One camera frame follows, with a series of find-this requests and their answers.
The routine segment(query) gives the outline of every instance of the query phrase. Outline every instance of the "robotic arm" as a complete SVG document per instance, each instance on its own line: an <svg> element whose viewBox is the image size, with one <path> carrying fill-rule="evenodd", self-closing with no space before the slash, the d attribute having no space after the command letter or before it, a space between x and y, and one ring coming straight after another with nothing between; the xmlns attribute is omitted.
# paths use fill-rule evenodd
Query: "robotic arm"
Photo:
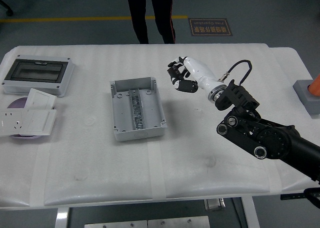
<svg viewBox="0 0 320 228"><path fill-rule="evenodd" d="M223 81L242 62L248 63L249 71L239 85L231 80L226 86ZM313 181L320 181L320 147L301 138L294 125L284 126L261 119L256 111L259 103L241 86L252 69L250 61L237 62L221 79L217 79L204 63L190 57L179 57L168 67L172 84L177 90L194 93L200 87L218 110L234 105L217 126L219 135L258 159L280 159ZM186 80L189 75L195 81Z"/></svg>

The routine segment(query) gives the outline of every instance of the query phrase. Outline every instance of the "gray electrical box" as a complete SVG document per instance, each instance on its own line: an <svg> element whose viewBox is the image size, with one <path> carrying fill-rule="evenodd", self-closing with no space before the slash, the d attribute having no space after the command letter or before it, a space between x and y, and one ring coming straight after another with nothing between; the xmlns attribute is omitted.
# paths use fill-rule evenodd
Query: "gray electrical box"
<svg viewBox="0 0 320 228"><path fill-rule="evenodd" d="M18 55L2 82L6 94L28 94L31 88L63 97L74 65L70 58Z"/></svg>
<svg viewBox="0 0 320 228"><path fill-rule="evenodd" d="M165 134L167 124L155 78L112 81L110 86L117 141Z"/></svg>

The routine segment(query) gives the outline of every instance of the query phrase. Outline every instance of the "white electrical socket panel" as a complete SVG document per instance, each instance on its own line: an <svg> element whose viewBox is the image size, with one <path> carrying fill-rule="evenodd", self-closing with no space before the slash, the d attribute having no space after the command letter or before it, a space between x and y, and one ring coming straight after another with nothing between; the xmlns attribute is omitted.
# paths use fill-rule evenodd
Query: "white electrical socket panel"
<svg viewBox="0 0 320 228"><path fill-rule="evenodd" d="M28 110L19 135L50 135L57 116L57 110Z"/></svg>
<svg viewBox="0 0 320 228"><path fill-rule="evenodd" d="M0 111L0 136L50 135L57 111L5 109Z"/></svg>
<svg viewBox="0 0 320 228"><path fill-rule="evenodd" d="M37 89L30 89L25 102L25 109L52 109L57 97Z"/></svg>
<svg viewBox="0 0 320 228"><path fill-rule="evenodd" d="M5 109L0 111L0 136L19 134L27 109Z"/></svg>

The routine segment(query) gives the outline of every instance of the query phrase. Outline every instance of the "person's leg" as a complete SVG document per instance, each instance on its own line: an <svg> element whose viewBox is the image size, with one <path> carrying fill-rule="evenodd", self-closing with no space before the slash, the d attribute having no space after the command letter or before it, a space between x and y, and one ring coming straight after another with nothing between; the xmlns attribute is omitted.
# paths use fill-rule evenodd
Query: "person's leg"
<svg viewBox="0 0 320 228"><path fill-rule="evenodd" d="M146 0L128 0L132 25L136 37L141 44L148 44L148 32L146 24Z"/></svg>
<svg viewBox="0 0 320 228"><path fill-rule="evenodd" d="M171 19L172 0L151 0L155 23L165 44L176 42L176 33Z"/></svg>

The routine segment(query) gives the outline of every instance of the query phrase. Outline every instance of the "purple disc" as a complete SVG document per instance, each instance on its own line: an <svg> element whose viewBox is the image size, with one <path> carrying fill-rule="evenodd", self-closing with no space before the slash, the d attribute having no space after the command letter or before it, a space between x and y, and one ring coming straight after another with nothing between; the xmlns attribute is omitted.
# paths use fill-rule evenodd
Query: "purple disc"
<svg viewBox="0 0 320 228"><path fill-rule="evenodd" d="M27 101L27 97L14 100L12 103L9 104L8 109L23 109L25 107L26 101ZM16 139L37 139L41 136L40 135L22 136L17 134L17 135L11 135L11 137Z"/></svg>

